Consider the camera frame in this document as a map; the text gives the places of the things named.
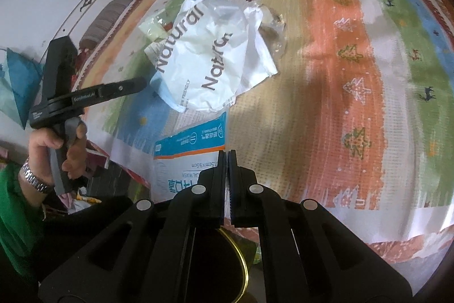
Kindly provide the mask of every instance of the blue and white package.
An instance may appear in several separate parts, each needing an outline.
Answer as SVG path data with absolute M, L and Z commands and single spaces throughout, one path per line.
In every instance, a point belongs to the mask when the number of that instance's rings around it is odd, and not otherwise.
M 218 151 L 226 147 L 226 118 L 181 131 L 155 143 L 151 199 L 163 202 L 197 184 L 200 171 L 217 166 Z

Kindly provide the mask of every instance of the blue fabric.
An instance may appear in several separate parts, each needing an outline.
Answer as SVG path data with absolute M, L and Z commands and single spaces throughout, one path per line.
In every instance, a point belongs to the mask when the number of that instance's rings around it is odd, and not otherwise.
M 11 49 L 0 61 L 0 111 L 26 127 L 28 115 L 39 90 L 43 70 L 39 63 L 30 61 Z

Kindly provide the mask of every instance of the orange stripe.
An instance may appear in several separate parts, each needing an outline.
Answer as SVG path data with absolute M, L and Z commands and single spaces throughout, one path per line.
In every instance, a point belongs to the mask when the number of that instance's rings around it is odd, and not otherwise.
M 101 84 L 104 75 L 121 52 L 123 44 L 138 26 L 138 23 L 154 2 L 156 2 L 156 0 L 141 0 L 140 3 L 135 6 L 135 9 L 125 17 L 121 27 L 115 32 L 112 39 L 106 42 L 108 45 L 97 57 L 96 62 L 90 68 L 87 76 L 84 77 L 81 88 Z
M 221 145 L 220 147 L 214 147 L 214 148 L 205 148 L 205 149 L 198 149 L 198 150 L 193 150 L 190 152 L 183 152 L 179 154 L 174 154 L 173 156 L 155 156 L 155 159 L 172 159 L 172 158 L 178 158 L 178 157 L 184 157 L 184 156 L 191 156 L 192 154 L 202 154 L 202 153 L 211 153 L 211 152 L 217 152 L 220 150 L 224 150 L 226 148 L 225 145 Z
M 376 209 L 383 182 L 381 160 L 385 146 L 383 131 L 383 83 L 375 66 L 373 50 L 365 27 L 359 0 L 307 0 L 312 2 L 312 14 L 307 20 L 312 43 L 304 50 L 308 76 L 305 91 L 306 122 L 304 141 L 306 181 L 300 182 L 308 190 L 307 197 L 334 207 L 334 198 L 340 193 L 341 203 L 349 205 L 351 193 L 359 185 L 358 199 L 366 200 L 371 194 L 369 209 Z M 334 22 L 350 18 L 353 32 L 344 31 Z M 339 57 L 346 46 L 356 45 L 359 62 Z M 364 86 L 372 90 L 365 96 L 365 105 L 355 101 L 353 94 L 343 86 L 353 78 L 364 78 Z M 364 159 L 352 154 L 342 138 L 365 128 L 365 138 L 372 142 L 364 151 Z M 357 202 L 356 208 L 364 209 Z

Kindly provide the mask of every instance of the metal watch band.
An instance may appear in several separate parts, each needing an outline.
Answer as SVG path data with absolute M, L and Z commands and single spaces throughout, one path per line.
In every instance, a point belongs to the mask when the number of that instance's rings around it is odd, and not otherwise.
M 22 166 L 22 171 L 24 172 L 24 177 L 26 181 L 33 186 L 36 191 L 43 193 L 43 194 L 49 194 L 52 192 L 54 189 L 53 185 L 48 185 L 46 183 L 43 183 L 41 179 L 33 175 L 33 173 L 30 170 L 30 167 L 28 165 L 29 159 L 27 158 L 26 162 Z

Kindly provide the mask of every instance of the human hand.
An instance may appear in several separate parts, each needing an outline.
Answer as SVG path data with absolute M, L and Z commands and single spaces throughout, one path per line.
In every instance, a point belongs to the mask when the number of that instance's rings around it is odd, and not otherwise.
M 80 124 L 77 127 L 77 139 L 68 149 L 66 161 L 62 164 L 62 170 L 68 173 L 68 177 L 76 179 L 85 172 L 87 159 L 87 127 Z M 48 128 L 42 128 L 31 133 L 29 140 L 29 167 L 33 175 L 49 185 L 54 185 L 52 178 L 51 163 L 49 161 L 48 148 L 60 149 L 63 139 Z

